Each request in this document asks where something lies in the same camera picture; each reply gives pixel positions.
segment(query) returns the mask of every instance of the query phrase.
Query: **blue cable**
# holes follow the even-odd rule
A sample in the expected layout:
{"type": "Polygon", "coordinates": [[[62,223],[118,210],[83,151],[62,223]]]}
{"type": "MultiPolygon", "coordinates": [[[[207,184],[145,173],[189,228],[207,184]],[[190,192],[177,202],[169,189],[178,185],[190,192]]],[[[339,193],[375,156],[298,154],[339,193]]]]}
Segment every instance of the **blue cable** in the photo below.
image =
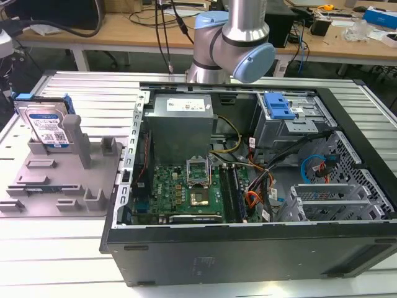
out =
{"type": "Polygon", "coordinates": [[[323,161],[326,161],[326,158],[321,156],[321,155],[311,155],[309,156],[307,159],[305,159],[304,161],[302,161],[302,164],[300,165],[300,174],[302,175],[303,181],[307,184],[310,184],[310,180],[307,178],[306,176],[306,172],[305,172],[305,166],[306,163],[308,162],[308,160],[312,159],[312,158],[320,158],[323,161]]]}

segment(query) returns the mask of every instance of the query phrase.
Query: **ram slot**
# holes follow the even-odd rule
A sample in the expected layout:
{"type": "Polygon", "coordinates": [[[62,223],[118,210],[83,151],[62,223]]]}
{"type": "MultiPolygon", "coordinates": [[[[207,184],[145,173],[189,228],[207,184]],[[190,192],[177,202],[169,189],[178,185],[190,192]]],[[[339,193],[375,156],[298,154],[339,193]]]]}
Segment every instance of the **ram slot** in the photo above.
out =
{"type": "Polygon", "coordinates": [[[236,212],[234,211],[233,199],[230,192],[228,171],[222,166],[219,166],[219,180],[221,183],[223,212],[225,215],[225,220],[228,223],[236,222],[236,212]]]}

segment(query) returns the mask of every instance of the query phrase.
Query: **aluminum extrusion table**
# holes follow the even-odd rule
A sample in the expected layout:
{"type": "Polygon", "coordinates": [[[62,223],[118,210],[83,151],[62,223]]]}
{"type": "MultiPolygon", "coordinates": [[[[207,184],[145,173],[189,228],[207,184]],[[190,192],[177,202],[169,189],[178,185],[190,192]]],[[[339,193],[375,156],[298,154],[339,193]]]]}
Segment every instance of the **aluminum extrusion table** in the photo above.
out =
{"type": "MultiPolygon", "coordinates": [[[[91,141],[113,135],[125,145],[139,82],[183,80],[182,75],[59,71],[44,76],[32,92],[41,96],[68,93],[82,118],[82,131],[91,141]]],[[[264,78],[256,83],[330,88],[397,174],[397,119],[367,87],[323,79],[264,78]]],[[[29,152],[29,136],[17,115],[0,133],[2,196],[29,152]]],[[[1,219],[2,297],[397,297],[397,255],[353,279],[129,288],[112,257],[99,253],[103,226],[103,217],[1,219]]]]}

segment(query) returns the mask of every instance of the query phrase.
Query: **workbench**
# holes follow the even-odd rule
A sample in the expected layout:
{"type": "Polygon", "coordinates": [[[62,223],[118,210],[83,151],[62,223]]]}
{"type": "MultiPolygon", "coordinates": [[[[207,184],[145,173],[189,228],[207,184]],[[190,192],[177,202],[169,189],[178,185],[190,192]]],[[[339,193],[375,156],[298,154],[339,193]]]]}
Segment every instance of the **workbench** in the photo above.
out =
{"type": "MultiPolygon", "coordinates": [[[[343,6],[344,0],[331,0],[336,8],[351,9],[343,6]]],[[[397,9],[397,4],[387,2],[358,1],[356,6],[376,6],[384,9],[397,9]]],[[[153,28],[133,24],[128,20],[128,14],[107,14],[100,32],[91,38],[81,38],[67,32],[41,36],[26,31],[18,39],[26,47],[42,48],[62,48],[73,52],[79,71],[89,71],[86,50],[107,50],[118,52],[145,52],[159,53],[156,32],[153,28]]],[[[154,23],[154,18],[144,20],[145,17],[154,16],[153,11],[139,13],[142,22],[154,23]]],[[[166,20],[172,20],[173,16],[166,16],[166,20]]],[[[185,23],[193,28],[194,17],[184,19],[185,23]]],[[[379,42],[370,40],[369,42],[347,42],[342,39],[341,32],[345,28],[330,26],[325,37],[313,36],[309,29],[305,29],[303,40],[310,48],[308,61],[347,63],[359,65],[385,65],[397,66],[397,51],[394,48],[379,42]]],[[[189,29],[190,36],[194,37],[194,30],[189,29]]],[[[165,49],[165,39],[163,30],[159,30],[162,41],[163,51],[165,49]]],[[[184,36],[179,28],[167,29],[170,52],[173,54],[193,54],[193,45],[184,36]]],[[[278,48],[276,59],[278,60],[274,76],[282,77],[285,74],[288,62],[297,51],[296,44],[289,43],[285,48],[278,48]]]]}
{"type": "MultiPolygon", "coordinates": [[[[43,76],[32,93],[68,93],[90,141],[111,135],[125,146],[140,81],[183,82],[184,76],[59,71],[43,76]]],[[[397,174],[397,119],[366,86],[351,80],[295,78],[263,78],[256,84],[329,88],[397,174]]],[[[30,130],[18,115],[0,133],[0,196],[5,196],[5,187],[25,160],[29,138],[30,130]]],[[[2,297],[397,296],[397,255],[353,279],[129,288],[112,257],[99,253],[104,222],[103,217],[1,219],[2,297]]]]}

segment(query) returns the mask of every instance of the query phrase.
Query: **mesh panel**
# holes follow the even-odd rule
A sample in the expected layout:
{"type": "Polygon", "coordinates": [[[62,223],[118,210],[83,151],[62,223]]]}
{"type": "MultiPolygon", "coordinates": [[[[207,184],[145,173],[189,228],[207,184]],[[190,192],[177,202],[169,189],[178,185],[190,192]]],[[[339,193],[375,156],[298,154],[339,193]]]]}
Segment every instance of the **mesh panel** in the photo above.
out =
{"type": "MultiPolygon", "coordinates": [[[[341,140],[337,141],[336,146],[328,146],[328,144],[325,143],[323,148],[324,151],[320,154],[341,155],[340,162],[329,175],[330,183],[349,183],[367,186],[371,192],[371,196],[369,197],[371,201],[377,202],[384,213],[393,211],[391,204],[384,197],[379,187],[374,184],[371,174],[365,169],[356,169],[352,167],[352,165],[354,165],[354,160],[341,140]]],[[[308,172],[308,175],[312,183],[324,183],[324,179],[316,177],[312,170],[308,172]]],[[[329,197],[335,196],[341,199],[343,198],[343,194],[331,194],[329,197]]]]}

